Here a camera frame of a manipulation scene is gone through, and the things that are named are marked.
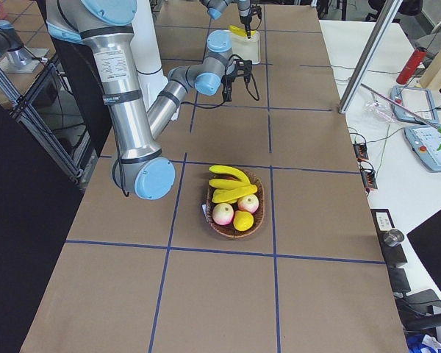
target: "wicker basket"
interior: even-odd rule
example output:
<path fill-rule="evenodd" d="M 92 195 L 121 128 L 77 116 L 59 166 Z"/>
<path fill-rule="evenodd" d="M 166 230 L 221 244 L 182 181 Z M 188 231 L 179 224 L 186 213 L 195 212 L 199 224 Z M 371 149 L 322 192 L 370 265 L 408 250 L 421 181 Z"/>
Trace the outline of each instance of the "wicker basket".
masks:
<path fill-rule="evenodd" d="M 234 228 L 234 225 L 232 223 L 227 224 L 226 226 L 220 226 L 219 224 L 216 224 L 212 220 L 212 210 L 215 207 L 215 203 L 212 202 L 212 195 L 214 193 L 214 188 L 212 186 L 208 187 L 207 190 L 207 202 L 206 202 L 206 217 L 207 221 L 210 224 L 210 226 L 219 234 L 223 235 L 224 237 L 228 237 L 231 239 L 238 239 L 238 238 L 244 238 L 247 235 L 252 234 L 255 232 L 262 224 L 263 222 L 263 216 L 265 214 L 265 196 L 263 193 L 263 185 L 259 178 L 251 173 L 250 171 L 246 171 L 241 169 L 243 173 L 247 175 L 247 177 L 250 179 L 251 184 L 255 184 L 258 188 L 258 191 L 256 193 L 258 201 L 259 201 L 259 207 L 258 210 L 253 214 L 254 223 L 253 226 L 250 229 L 247 229 L 244 232 L 238 231 Z M 237 204 L 232 205 L 234 207 L 234 210 L 238 210 Z"/>

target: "white table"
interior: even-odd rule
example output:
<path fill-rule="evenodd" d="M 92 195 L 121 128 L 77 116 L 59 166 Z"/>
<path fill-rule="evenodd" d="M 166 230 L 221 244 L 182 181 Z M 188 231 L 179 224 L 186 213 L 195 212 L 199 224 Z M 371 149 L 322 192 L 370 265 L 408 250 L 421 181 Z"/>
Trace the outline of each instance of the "white table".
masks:
<path fill-rule="evenodd" d="M 321 21 L 327 51 L 333 66 L 354 68 L 373 30 L 374 23 Z M 413 48 L 398 24 L 392 24 L 387 31 L 370 70 L 395 73 L 401 71 Z M 334 67 L 334 76 L 340 96 L 346 88 L 346 80 L 352 70 Z M 367 72 L 363 83 L 378 92 L 388 95 L 396 85 L 397 74 Z M 441 105 L 441 94 L 432 92 L 435 104 Z M 384 138 L 387 123 L 379 122 L 365 113 L 365 104 L 372 100 L 371 94 L 360 88 L 351 103 L 346 120 L 350 128 L 364 135 L 367 140 Z M 438 111 L 441 121 L 441 110 Z M 401 122 L 391 123 L 389 134 L 409 126 Z M 384 141 L 368 144 L 370 162 L 378 168 Z M 441 173 L 430 173 L 409 147 L 404 131 L 397 132 L 387 139 L 382 165 L 377 178 L 378 190 L 371 191 L 368 199 L 370 208 L 387 208 L 390 210 L 395 227 L 408 233 L 422 224 L 426 219 L 441 210 Z M 410 242 L 402 244 L 409 263 L 405 266 L 406 275 L 412 288 L 417 293 L 433 289 L 441 298 L 441 292 L 434 284 Z"/>

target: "blue and white device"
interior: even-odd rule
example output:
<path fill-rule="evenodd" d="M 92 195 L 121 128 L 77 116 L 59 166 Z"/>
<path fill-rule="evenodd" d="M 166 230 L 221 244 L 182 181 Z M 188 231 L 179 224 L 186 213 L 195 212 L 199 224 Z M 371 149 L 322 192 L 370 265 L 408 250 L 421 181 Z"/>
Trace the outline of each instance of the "blue and white device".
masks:
<path fill-rule="evenodd" d="M 404 129 L 413 152 L 425 167 L 433 172 L 441 171 L 441 134 L 431 126 L 410 126 Z"/>
<path fill-rule="evenodd" d="M 394 86 L 390 92 L 390 98 L 430 123 L 437 124 L 440 122 L 430 90 L 425 88 Z M 399 121 L 421 124 L 411 115 L 405 113 L 400 107 L 393 105 L 392 110 Z"/>

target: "yellow object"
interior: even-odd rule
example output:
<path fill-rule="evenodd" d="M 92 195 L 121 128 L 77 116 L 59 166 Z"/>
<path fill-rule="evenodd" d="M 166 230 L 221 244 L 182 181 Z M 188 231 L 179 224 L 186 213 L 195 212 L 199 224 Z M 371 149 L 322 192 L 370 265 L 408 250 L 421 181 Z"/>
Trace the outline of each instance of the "yellow object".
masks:
<path fill-rule="evenodd" d="M 212 202 L 215 204 L 220 204 L 222 202 L 228 202 L 231 200 L 239 199 L 240 197 L 250 195 L 251 193 L 256 193 L 258 188 L 256 185 L 246 185 L 233 190 L 227 190 L 224 193 L 220 193 L 212 197 Z"/>
<path fill-rule="evenodd" d="M 211 179 L 209 185 L 216 189 L 226 189 L 233 190 L 240 188 L 241 186 L 250 185 L 250 183 L 241 182 L 239 180 L 228 180 L 228 179 Z"/>
<path fill-rule="evenodd" d="M 254 218 L 250 212 L 235 211 L 234 228 L 240 232 L 246 231 L 253 226 Z"/>
<path fill-rule="evenodd" d="M 234 33 L 235 35 L 239 35 L 240 37 L 246 37 L 247 32 L 245 32 L 244 28 L 240 28 L 231 24 L 229 26 L 229 31 Z M 253 37 L 257 33 L 257 31 L 251 31 L 251 36 Z"/>
<path fill-rule="evenodd" d="M 226 189 L 215 189 L 214 193 L 212 194 L 213 196 L 219 195 L 221 193 L 225 193 L 227 190 Z M 230 201 L 227 201 L 228 204 L 234 204 L 235 202 L 237 202 L 238 199 L 233 199 Z"/>
<path fill-rule="evenodd" d="M 240 169 L 231 167 L 229 165 L 212 165 L 209 170 L 214 174 L 225 174 L 236 177 L 241 182 L 250 184 L 250 179 Z"/>

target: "banana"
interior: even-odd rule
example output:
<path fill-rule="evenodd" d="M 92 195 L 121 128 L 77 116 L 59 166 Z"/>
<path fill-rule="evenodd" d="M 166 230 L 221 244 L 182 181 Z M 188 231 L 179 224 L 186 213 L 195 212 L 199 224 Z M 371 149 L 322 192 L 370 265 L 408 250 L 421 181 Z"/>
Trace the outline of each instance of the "banana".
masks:
<path fill-rule="evenodd" d="M 231 175 L 233 177 L 236 177 L 241 182 L 244 182 L 246 184 L 250 184 L 250 179 L 248 176 L 243 173 L 240 169 L 231 167 L 229 165 L 211 165 L 209 170 L 214 174 L 227 174 Z"/>
<path fill-rule="evenodd" d="M 240 197 L 256 193 L 257 191 L 258 188 L 255 184 L 240 186 L 239 188 L 227 190 L 223 193 L 219 193 L 218 195 L 213 196 L 212 202 L 214 202 L 215 204 L 220 204 L 221 202 L 228 202 L 231 200 L 239 199 Z"/>
<path fill-rule="evenodd" d="M 211 179 L 209 185 L 216 189 L 232 190 L 241 186 L 250 185 L 250 183 L 241 182 L 239 180 L 227 180 L 227 179 Z"/>
<path fill-rule="evenodd" d="M 226 189 L 215 189 L 214 193 L 212 194 L 213 196 L 217 196 L 220 195 L 222 193 L 225 193 L 227 190 Z M 235 202 L 237 202 L 238 199 L 233 199 L 233 200 L 229 200 L 227 201 L 228 204 L 234 204 Z"/>

